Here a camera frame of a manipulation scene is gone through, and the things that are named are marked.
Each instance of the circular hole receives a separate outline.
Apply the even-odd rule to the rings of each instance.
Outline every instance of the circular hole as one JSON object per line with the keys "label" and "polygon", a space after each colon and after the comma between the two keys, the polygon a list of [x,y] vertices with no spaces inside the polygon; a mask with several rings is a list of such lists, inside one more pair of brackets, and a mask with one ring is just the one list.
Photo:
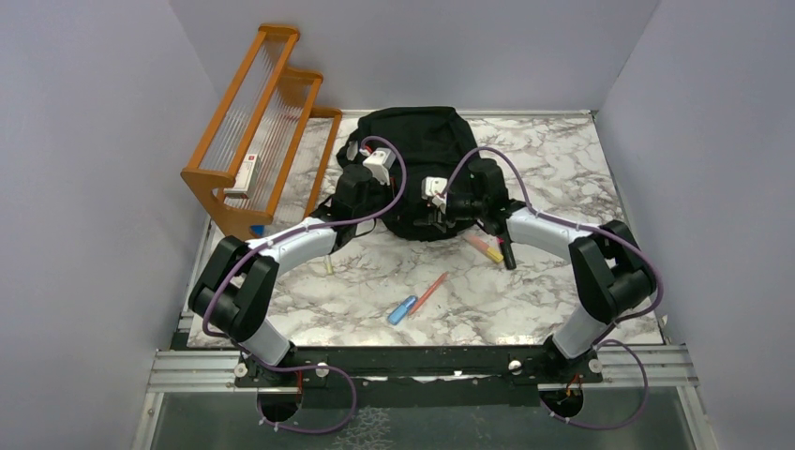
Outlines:
{"label": "circular hole", "polygon": [[583,399],[582,391],[573,390],[566,393],[565,389],[557,391],[541,391],[539,394],[548,408],[560,417],[574,417],[582,410]]}
{"label": "circular hole", "polygon": [[258,402],[260,412],[271,422],[290,420],[298,411],[298,402],[285,400],[284,396],[260,396]]}

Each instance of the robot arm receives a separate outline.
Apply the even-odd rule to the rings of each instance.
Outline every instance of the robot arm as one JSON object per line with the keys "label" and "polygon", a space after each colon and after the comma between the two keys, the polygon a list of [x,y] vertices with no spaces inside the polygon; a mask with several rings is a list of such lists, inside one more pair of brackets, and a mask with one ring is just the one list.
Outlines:
{"label": "robot arm", "polygon": [[[267,320],[276,279],[311,259],[345,246],[356,233],[356,224],[331,222],[372,214],[393,198],[389,167],[395,156],[388,149],[372,152],[364,165],[347,166],[337,180],[330,204],[325,202],[301,223],[276,234],[246,242],[227,236],[218,243],[188,299],[188,307],[204,317],[222,280],[253,248],[262,248],[241,268],[240,287],[230,284],[220,294],[209,322],[234,342],[277,366],[292,344]],[[324,223],[329,227],[319,227]]]}
{"label": "robot arm", "polygon": [[[442,195],[447,180],[424,180],[423,195],[438,208],[441,223],[476,220],[486,233],[499,238],[505,267],[509,270],[517,267],[512,243],[541,248],[572,264],[580,305],[544,343],[549,369],[576,362],[616,319],[656,289],[651,269],[634,253],[605,236],[619,236],[637,247],[624,223],[612,220],[602,226],[564,226],[550,220],[548,215],[534,213],[524,202],[511,200],[503,171],[493,159],[473,160],[468,163],[468,169],[472,174],[472,193]],[[587,231],[595,228],[605,233]]]}

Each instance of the blue marker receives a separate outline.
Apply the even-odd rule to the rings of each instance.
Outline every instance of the blue marker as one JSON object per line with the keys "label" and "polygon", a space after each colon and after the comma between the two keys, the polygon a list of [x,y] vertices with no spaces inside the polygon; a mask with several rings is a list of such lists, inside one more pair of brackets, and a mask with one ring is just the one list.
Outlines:
{"label": "blue marker", "polygon": [[400,305],[395,308],[394,311],[392,311],[392,314],[390,314],[386,320],[393,325],[397,325],[403,320],[404,317],[406,317],[406,314],[408,314],[409,311],[414,308],[415,303],[417,303],[417,296],[409,295],[405,300],[403,300],[403,302],[400,303]]}

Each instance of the screw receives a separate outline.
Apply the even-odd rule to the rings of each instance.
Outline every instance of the screw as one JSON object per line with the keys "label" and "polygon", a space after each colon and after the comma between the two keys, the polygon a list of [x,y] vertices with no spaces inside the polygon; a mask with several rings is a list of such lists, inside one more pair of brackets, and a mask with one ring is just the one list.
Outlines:
{"label": "screw", "polygon": [[[328,366],[328,365],[325,364],[325,363],[318,363],[318,366]],[[328,376],[328,369],[327,368],[316,368],[315,369],[315,375],[317,375],[319,378],[324,378],[324,377]]]}
{"label": "screw", "polygon": [[592,359],[588,362],[588,368],[593,373],[602,373],[602,362],[598,359]]}
{"label": "screw", "polygon": [[243,378],[248,374],[248,367],[246,367],[246,365],[243,363],[239,363],[234,367],[232,373],[234,373],[236,378]]}
{"label": "screw", "polygon": [[508,370],[511,371],[514,375],[518,375],[521,373],[521,363],[518,360],[513,360],[508,363]]}

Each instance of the black backpack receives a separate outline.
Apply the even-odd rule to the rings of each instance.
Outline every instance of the black backpack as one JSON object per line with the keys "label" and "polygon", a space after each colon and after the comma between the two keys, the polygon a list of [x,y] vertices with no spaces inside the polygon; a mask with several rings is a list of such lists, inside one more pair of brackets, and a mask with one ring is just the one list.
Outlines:
{"label": "black backpack", "polygon": [[[408,179],[403,198],[395,205],[393,214],[383,219],[386,228],[396,236],[410,241],[436,241],[447,239],[471,227],[473,221],[458,221],[453,227],[439,228],[428,223],[435,208],[422,198],[422,181],[428,176],[449,178],[458,162],[477,146],[467,121],[450,107],[388,108],[371,112],[359,119],[359,128],[348,137],[337,151],[340,167],[361,164],[365,157],[356,153],[354,160],[347,157],[351,142],[358,143],[367,136],[380,136],[394,144],[406,162]],[[379,142],[371,142],[375,150]],[[471,160],[480,158],[473,155]],[[397,161],[389,170],[400,186],[401,172]],[[470,172],[464,166],[451,187],[456,192],[472,192]]]}

